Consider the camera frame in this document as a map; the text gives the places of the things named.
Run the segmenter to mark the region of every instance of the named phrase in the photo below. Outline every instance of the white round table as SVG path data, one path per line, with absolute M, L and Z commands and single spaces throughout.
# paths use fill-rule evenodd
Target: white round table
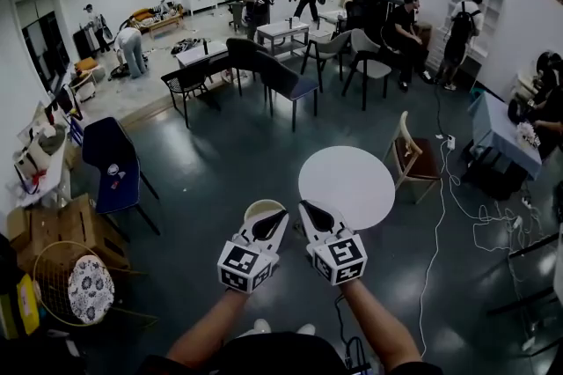
M 303 200 L 336 208 L 353 230 L 381 222 L 395 201 L 395 184 L 385 165 L 351 146 L 331 146 L 310 156 L 299 173 Z

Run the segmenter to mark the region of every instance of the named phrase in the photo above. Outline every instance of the jeans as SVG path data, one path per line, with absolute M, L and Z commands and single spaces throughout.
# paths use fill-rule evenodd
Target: jeans
M 143 51 L 141 49 L 141 33 L 134 33 L 123 47 L 123 55 L 129 67 L 132 78 L 140 77 L 147 70 L 144 67 Z
M 254 14 L 252 17 L 252 21 L 248 23 L 248 27 L 246 28 L 246 38 L 248 40 L 254 41 L 254 34 L 256 34 L 256 28 L 258 26 L 267 25 L 267 13 L 263 14 Z
M 296 13 L 294 13 L 293 16 L 301 18 L 301 14 L 303 13 L 303 9 L 305 8 L 305 6 L 307 4 L 311 8 L 311 15 L 313 17 L 313 21 L 318 21 L 317 0 L 300 0 L 299 5 L 296 8 Z
M 104 39 L 104 30 L 99 29 L 98 31 L 96 31 L 94 33 L 94 35 L 96 36 L 96 40 L 99 43 L 99 49 L 101 49 L 102 53 L 104 51 L 109 52 L 109 45 L 107 44 L 106 40 Z
M 403 37 L 402 35 L 394 42 L 393 47 L 403 53 L 401 74 L 398 77 L 399 82 L 410 83 L 413 80 L 413 69 L 417 73 L 423 73 L 426 69 L 424 61 L 426 60 L 427 51 L 419 45 L 415 40 Z

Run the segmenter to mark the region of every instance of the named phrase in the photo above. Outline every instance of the blue tablecloth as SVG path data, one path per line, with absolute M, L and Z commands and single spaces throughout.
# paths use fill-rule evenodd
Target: blue tablecloth
M 537 149 L 516 139 L 516 125 L 508 118 L 508 105 L 488 92 L 469 106 L 473 119 L 473 144 L 476 147 L 493 148 L 502 154 L 498 166 L 518 164 L 534 180 L 542 169 L 542 159 Z

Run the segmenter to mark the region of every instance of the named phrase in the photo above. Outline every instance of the black chair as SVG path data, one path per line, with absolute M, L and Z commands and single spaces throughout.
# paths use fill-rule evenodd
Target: black chair
M 252 79 L 256 80 L 256 62 L 254 55 L 257 52 L 267 53 L 267 49 L 248 39 L 227 39 L 227 49 L 229 49 L 230 63 L 237 69 L 238 94 L 243 96 L 243 88 L 240 84 L 240 71 L 249 70 L 252 72 Z
M 174 93 L 182 95 L 182 99 L 184 101 L 184 118 L 186 119 L 186 128 L 190 127 L 187 119 L 186 106 L 186 100 L 189 98 L 190 92 L 193 92 L 194 96 L 194 91 L 197 89 L 199 89 L 202 94 L 207 93 L 208 99 L 211 104 L 215 106 L 217 110 L 221 110 L 221 107 L 205 85 L 205 79 L 211 71 L 209 67 L 209 61 L 209 59 L 206 59 L 204 61 L 196 62 L 189 67 L 173 71 L 172 73 L 168 73 L 167 75 L 161 77 L 161 79 L 170 89 L 170 95 L 172 96 L 172 104 L 174 105 L 174 109 L 176 109 L 180 114 L 182 113 L 176 107 L 176 99 L 174 98 Z
M 157 200 L 158 194 L 141 171 L 135 147 L 117 120 L 108 117 L 84 128 L 82 159 L 98 168 L 100 173 L 96 212 L 129 242 L 128 235 L 106 214 L 135 206 L 152 231 L 160 235 L 158 228 L 139 206 L 140 180 Z
M 313 92 L 314 114 L 317 116 L 317 89 L 318 83 L 307 77 L 297 75 L 285 65 L 282 65 L 266 53 L 261 51 L 254 55 L 256 70 L 260 73 L 260 79 L 264 84 L 264 101 L 266 92 L 270 98 L 270 116 L 274 116 L 274 103 L 272 102 L 272 91 L 278 92 L 282 97 L 293 102 L 293 114 L 291 130 L 296 132 L 297 100 Z
M 384 98 L 387 97 L 387 79 L 393 71 L 393 69 L 380 62 L 378 56 L 379 45 L 371 41 L 364 31 L 361 29 L 354 29 L 352 31 L 352 37 L 350 38 L 352 54 L 355 55 L 355 59 L 352 62 L 352 69 L 348 75 L 346 84 L 344 85 L 344 90 L 342 91 L 342 96 L 346 96 L 350 82 L 352 81 L 352 76 L 359 71 L 363 74 L 362 76 L 362 111 L 366 110 L 366 95 L 368 91 L 368 77 L 373 79 L 384 79 Z
M 336 55 L 338 56 L 338 62 L 340 65 L 340 81 L 342 81 L 342 49 L 344 49 L 350 40 L 351 33 L 351 31 L 346 31 L 328 42 L 309 39 L 309 44 L 307 45 L 307 50 L 305 51 L 305 56 L 303 58 L 303 65 L 301 66 L 301 74 L 303 75 L 305 72 L 307 59 L 309 57 L 315 59 L 317 62 L 318 86 L 321 93 L 323 92 L 322 71 L 325 69 L 326 61 L 332 59 Z

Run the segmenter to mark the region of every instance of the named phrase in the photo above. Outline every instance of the white chair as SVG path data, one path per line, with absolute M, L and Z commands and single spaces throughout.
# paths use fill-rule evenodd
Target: white chair
M 432 146 L 428 139 L 413 139 L 406 128 L 406 117 L 408 112 L 401 115 L 397 130 L 393 135 L 391 144 L 384 156 L 384 161 L 393 152 L 395 165 L 399 177 L 395 183 L 395 190 L 398 190 L 404 181 L 427 182 L 428 188 L 416 200 L 416 204 L 422 201 L 426 194 L 434 185 L 440 181 L 440 171 L 434 159 Z
M 325 69 L 326 61 L 332 59 L 336 55 L 338 56 L 338 62 L 340 65 L 340 81 L 342 80 L 342 49 L 347 45 L 350 39 L 351 31 L 346 31 L 340 35 L 337 35 L 334 39 L 328 42 L 321 42 L 309 39 L 309 44 L 307 45 L 307 50 L 303 58 L 303 65 L 301 65 L 301 74 L 305 72 L 305 65 L 307 64 L 307 59 L 312 57 L 317 61 L 317 73 L 318 73 L 318 89 L 323 92 L 323 77 L 322 71 Z
M 378 53 L 380 46 L 369 39 L 366 33 L 362 29 L 353 29 L 352 36 L 350 37 L 350 42 L 352 46 L 352 55 L 355 57 L 352 62 L 352 69 L 344 85 L 344 90 L 342 91 L 342 96 L 346 96 L 350 82 L 352 81 L 352 76 L 356 71 L 363 74 L 362 79 L 362 111 L 366 110 L 366 95 L 368 91 L 368 77 L 372 79 L 384 79 L 384 98 L 387 97 L 387 79 L 393 69 L 379 62 Z

